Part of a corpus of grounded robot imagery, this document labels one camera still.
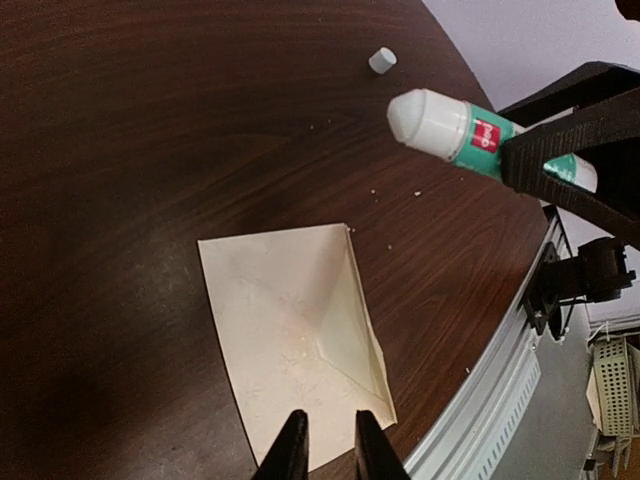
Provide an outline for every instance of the wooden table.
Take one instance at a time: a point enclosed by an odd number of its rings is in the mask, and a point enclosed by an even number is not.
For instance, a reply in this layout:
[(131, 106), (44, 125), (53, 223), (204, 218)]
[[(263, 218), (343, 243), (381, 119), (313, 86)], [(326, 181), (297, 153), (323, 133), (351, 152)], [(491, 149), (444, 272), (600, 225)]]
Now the wooden table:
[[(545, 229), (393, 140), (411, 88), (487, 105), (421, 2), (6, 0), (0, 20), (0, 477), (250, 478), (196, 240), (330, 222), (356, 230), (406, 456)], [(399, 64), (377, 77), (382, 45)]]

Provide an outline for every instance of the beige plastic basket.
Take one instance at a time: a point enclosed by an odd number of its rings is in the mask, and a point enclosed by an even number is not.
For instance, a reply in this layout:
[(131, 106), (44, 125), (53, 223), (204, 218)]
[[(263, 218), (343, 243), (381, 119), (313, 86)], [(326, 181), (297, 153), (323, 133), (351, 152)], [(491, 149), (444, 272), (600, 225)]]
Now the beige plastic basket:
[(602, 433), (631, 436), (632, 391), (627, 342), (624, 338), (599, 340), (593, 352), (596, 384), (602, 412)]

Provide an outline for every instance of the small white cap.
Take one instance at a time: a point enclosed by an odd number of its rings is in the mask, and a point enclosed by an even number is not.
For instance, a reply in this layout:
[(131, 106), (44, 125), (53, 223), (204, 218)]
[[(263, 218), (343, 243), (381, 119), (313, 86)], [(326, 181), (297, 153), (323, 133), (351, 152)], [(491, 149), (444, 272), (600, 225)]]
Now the small white cap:
[(371, 67), (371, 70), (380, 75), (385, 73), (396, 63), (398, 63), (396, 54), (389, 50), (387, 47), (382, 47), (369, 59), (369, 66)]
[(387, 120), (398, 142), (451, 161), (464, 142), (469, 111), (465, 102), (416, 89), (391, 100)]

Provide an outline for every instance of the paper envelope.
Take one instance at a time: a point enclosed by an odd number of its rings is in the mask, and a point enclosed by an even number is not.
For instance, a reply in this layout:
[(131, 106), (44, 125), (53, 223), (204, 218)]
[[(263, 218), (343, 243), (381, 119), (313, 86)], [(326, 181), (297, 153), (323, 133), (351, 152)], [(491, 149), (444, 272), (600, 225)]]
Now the paper envelope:
[(211, 309), (260, 463), (289, 414), (309, 415), (309, 467), (354, 446), (357, 410), (396, 422), (348, 229), (198, 242)]

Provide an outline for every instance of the red label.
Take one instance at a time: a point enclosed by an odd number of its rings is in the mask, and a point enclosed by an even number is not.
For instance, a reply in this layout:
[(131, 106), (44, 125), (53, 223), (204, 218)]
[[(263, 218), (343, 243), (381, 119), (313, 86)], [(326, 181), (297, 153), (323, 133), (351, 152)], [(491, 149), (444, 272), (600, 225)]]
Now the red label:
[(473, 132), (471, 145), (490, 153), (496, 153), (500, 145), (500, 127), (476, 118), (476, 130)]

